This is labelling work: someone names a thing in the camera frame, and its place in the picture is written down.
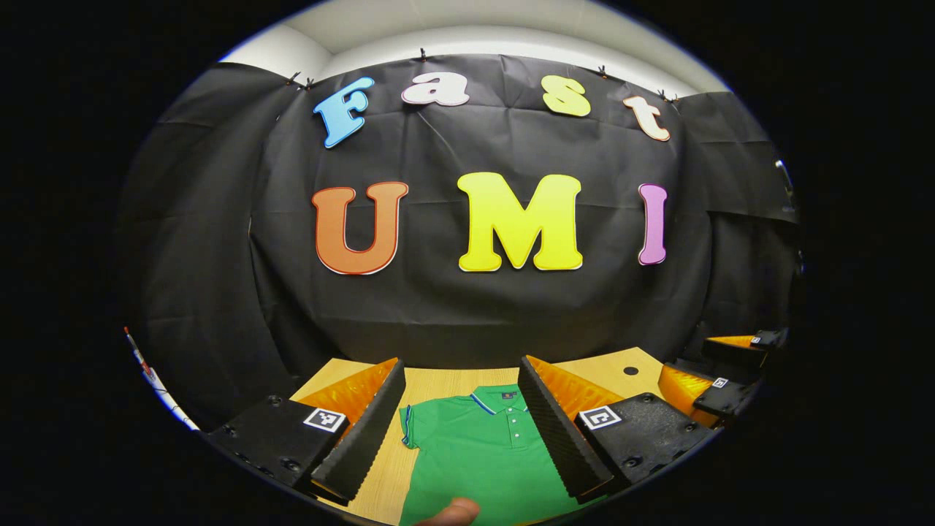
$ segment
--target table surface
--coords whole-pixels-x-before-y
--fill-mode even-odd
[[[358,373],[373,364],[331,359],[310,378],[290,400],[299,401],[309,394]],[[659,392],[658,379],[662,363],[649,356],[638,347],[610,353],[607,355],[576,359],[555,366],[601,387],[613,391],[623,398],[629,398],[645,392],[663,398]],[[624,373],[624,368],[634,367],[636,374]],[[467,396],[477,386],[504,386],[515,384],[519,378],[519,368],[508,369],[416,369],[407,367],[406,390],[403,392],[399,407],[416,403]],[[399,423],[399,412],[394,411],[393,421],[383,438],[367,478],[357,493],[357,497],[347,506],[321,502],[343,509],[365,519],[376,520],[385,524],[397,525],[402,516],[403,503],[409,491],[410,477],[415,466],[418,449],[409,449],[402,444],[403,432]]]

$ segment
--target finger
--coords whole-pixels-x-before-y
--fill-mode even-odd
[[[413,526],[468,526],[480,513],[481,508],[474,501],[456,498],[433,518],[417,522]]]

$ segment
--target green polo shirt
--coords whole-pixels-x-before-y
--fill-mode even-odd
[[[587,505],[568,496],[516,384],[403,407],[399,419],[403,444],[419,448],[400,526],[433,517],[454,497],[480,505],[471,526],[545,520]]]

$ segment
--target shirt sleeve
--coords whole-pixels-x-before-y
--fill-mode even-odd
[[[399,422],[403,428],[403,445],[409,449],[424,448],[438,422],[438,407],[435,401],[400,407]]]

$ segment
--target letter m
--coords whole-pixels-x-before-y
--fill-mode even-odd
[[[461,270],[491,272],[500,268],[501,257],[494,253],[494,232],[515,269],[526,263],[540,232],[542,247],[533,257],[537,269],[581,267],[575,197],[582,186],[577,179],[568,175],[543,177],[525,210],[498,173],[465,174],[458,179],[458,188],[467,194],[470,213],[467,254],[458,261]]]

